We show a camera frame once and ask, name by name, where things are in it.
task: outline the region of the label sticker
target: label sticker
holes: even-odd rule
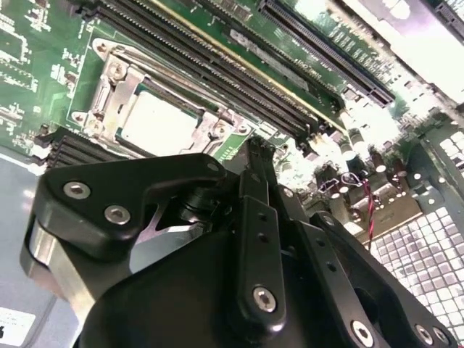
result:
[[[36,316],[0,307],[0,344],[20,347]]]

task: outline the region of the electronic component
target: electronic component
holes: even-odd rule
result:
[[[384,159],[376,150],[370,151],[370,160],[372,161],[377,173],[383,173],[386,170]]]
[[[262,0],[258,8],[267,18],[277,23],[281,30],[304,45],[309,53],[337,71],[375,103],[386,107],[394,101],[394,95],[382,83],[288,6],[279,0]]]
[[[398,178],[404,178],[407,175],[406,167],[399,157],[395,157],[392,161],[394,174]]]
[[[343,141],[340,144],[340,151],[345,161],[350,161],[356,157],[356,152],[354,151],[353,147],[351,146],[348,140]]]
[[[34,143],[30,165],[30,171],[34,173],[43,173],[50,168],[130,158],[129,154],[115,154],[111,148],[104,148],[65,128],[37,135]]]
[[[423,79],[457,103],[464,101],[463,20],[444,1],[429,1],[433,6],[422,0],[343,1]],[[437,64],[444,52],[445,61]]]

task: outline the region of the pcie slot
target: pcie slot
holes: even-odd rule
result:
[[[373,102],[386,107],[394,101],[394,95],[370,72],[285,4],[261,0],[258,10]]]
[[[264,50],[269,56],[274,58],[276,61],[281,63],[284,67],[292,70],[297,75],[301,76],[306,83],[308,84],[309,94],[313,95],[315,98],[320,97],[320,91],[322,90],[324,94],[331,97],[331,103],[335,106],[337,110],[344,108],[344,102],[338,94],[335,94],[333,91],[327,89],[324,85],[319,83],[316,80],[305,78],[308,75],[308,72],[304,71],[301,67],[291,63],[292,58],[286,56],[283,52],[279,51],[271,43],[267,42],[259,35],[256,35],[252,30],[243,26],[243,24],[238,21],[236,18],[228,14],[226,11],[221,9],[215,2],[212,0],[196,0],[197,3],[203,6],[209,13],[221,19],[227,26],[231,29],[236,30],[239,33],[243,33],[249,40],[256,43],[262,50]]]
[[[289,128],[293,128],[291,133],[294,133],[295,125],[299,125],[299,129],[304,129],[308,116],[303,115],[285,100],[273,95],[272,91],[268,91],[253,81],[238,67],[195,42],[178,26],[170,25],[166,20],[159,18],[155,12],[148,13],[147,5],[140,7],[133,1],[114,0],[101,1],[100,5],[95,8],[94,15],[98,15],[111,26],[128,33],[129,37],[138,42],[143,38],[144,42],[150,43],[147,48],[163,51],[169,56],[169,61],[174,59],[176,64],[180,62],[183,66],[193,64],[195,75],[199,75],[203,80],[211,80],[216,86],[222,85],[223,87],[225,87],[225,82],[228,82],[235,89],[230,91],[229,95],[240,91],[241,94],[253,99],[251,104],[258,103],[262,109],[267,109],[265,116],[262,113],[255,113],[256,116],[264,120],[272,118],[273,122],[278,123],[280,127],[286,124],[284,130],[287,133]],[[246,102],[246,99],[242,98],[241,102],[251,106],[250,101]]]
[[[111,25],[115,30],[135,39],[146,50],[147,54],[154,52],[160,58],[171,62],[173,65],[195,77],[208,83],[213,89],[224,95],[233,103],[240,105],[243,109],[251,114],[275,124],[283,132],[290,136],[297,136],[305,128],[297,123],[290,121],[285,115],[281,115],[274,110],[271,105],[262,105],[258,98],[260,96],[252,91],[241,91],[237,86],[231,85],[224,81],[220,76],[205,68],[203,65],[187,58],[184,54],[174,50],[158,37],[146,32],[138,26],[135,26],[126,18],[115,14],[106,7],[99,7],[92,16],[98,16],[102,21]]]

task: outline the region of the capacitor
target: capacitor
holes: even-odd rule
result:
[[[335,184],[328,190],[328,195],[331,199],[337,199],[340,197],[339,185]]]
[[[377,173],[383,173],[386,170],[384,159],[377,151],[373,150],[370,152],[370,160],[374,164]]]
[[[340,151],[345,161],[350,161],[356,157],[356,152],[353,150],[349,141],[345,141],[340,145]]]
[[[351,161],[347,161],[347,166],[348,170],[351,173],[357,175],[359,179],[363,179],[368,176],[367,168],[364,162],[359,158],[359,156],[356,156]]]
[[[343,183],[340,183],[340,184],[339,184],[339,192],[340,192],[341,194],[345,194],[345,193],[347,193],[348,191],[349,191],[349,187],[348,187],[348,186],[346,186],[346,185],[343,184]]]
[[[351,140],[352,147],[358,154],[362,154],[366,150],[367,146],[363,136],[360,133],[353,133],[349,137],[349,140]]]
[[[360,223],[362,220],[362,215],[361,211],[355,208],[351,208],[349,210],[349,214],[351,215],[351,219],[353,220],[354,223]]]
[[[393,171],[396,176],[399,178],[404,178],[407,175],[406,167],[403,164],[403,161],[399,157],[393,159]]]

